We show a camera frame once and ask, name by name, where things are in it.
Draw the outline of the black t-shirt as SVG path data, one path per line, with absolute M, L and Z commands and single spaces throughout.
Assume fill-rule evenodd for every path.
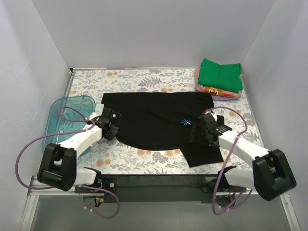
M 180 149 L 189 167 L 223 161 L 218 147 L 190 142 L 197 118 L 214 107 L 208 93 L 105 93 L 102 104 L 121 114 L 116 138 L 125 145 L 149 151 Z

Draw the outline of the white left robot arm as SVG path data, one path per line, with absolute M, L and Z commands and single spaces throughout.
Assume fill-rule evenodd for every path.
M 74 186 L 86 185 L 93 193 L 102 188 L 101 173 L 92 168 L 78 168 L 77 159 L 101 139 L 112 140 L 118 133 L 122 115 L 114 109 L 104 108 L 101 115 L 92 113 L 83 119 L 85 126 L 74 132 L 69 139 L 45 147 L 38 170 L 37 180 L 62 191 Z

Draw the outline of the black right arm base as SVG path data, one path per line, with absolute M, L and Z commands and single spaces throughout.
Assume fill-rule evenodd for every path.
M 200 187 L 202 192 L 213 193 L 215 185 L 217 182 L 217 177 L 201 177 L 197 185 Z M 240 192 L 246 192 L 246 188 L 240 186 L 232 186 L 227 183 L 226 180 L 221 179 L 218 184 L 217 194 L 222 197 L 235 197 L 236 194 Z

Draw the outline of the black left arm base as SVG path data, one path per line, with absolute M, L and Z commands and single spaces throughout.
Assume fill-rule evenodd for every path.
M 83 187 L 75 187 L 75 193 L 103 193 L 102 191 L 98 190 L 97 188 L 104 189 L 110 191 L 112 193 L 116 193 L 117 191 L 117 179 L 116 178 L 96 178 L 92 185 L 88 185 L 88 187 L 96 188 L 87 189 Z

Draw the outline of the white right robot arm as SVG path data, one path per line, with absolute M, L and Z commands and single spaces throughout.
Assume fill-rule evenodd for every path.
M 199 116 L 190 141 L 209 148 L 229 150 L 250 169 L 225 167 L 218 172 L 217 186 L 229 191 L 234 186 L 255 190 L 266 201 L 296 187 L 297 182 L 283 151 L 268 150 L 240 137 L 212 113 Z

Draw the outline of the lavender folded t-shirt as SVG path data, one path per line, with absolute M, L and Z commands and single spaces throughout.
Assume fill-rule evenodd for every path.
M 229 101 L 229 100 L 237 100 L 238 98 L 230 98 L 230 97 L 212 95 L 212 99 L 213 101 Z

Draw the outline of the teal plastic bin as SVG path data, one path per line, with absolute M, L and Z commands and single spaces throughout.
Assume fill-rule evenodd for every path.
M 82 130 L 86 123 L 81 120 L 89 118 L 95 109 L 96 103 L 90 96 L 62 97 L 51 106 L 44 134 Z

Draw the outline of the aluminium frame rail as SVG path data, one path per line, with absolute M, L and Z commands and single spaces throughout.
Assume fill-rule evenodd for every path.
M 218 195 L 197 185 L 211 175 L 109 175 L 116 193 L 28 192 L 23 231 L 298 231 L 290 196 L 270 202 L 255 192 Z

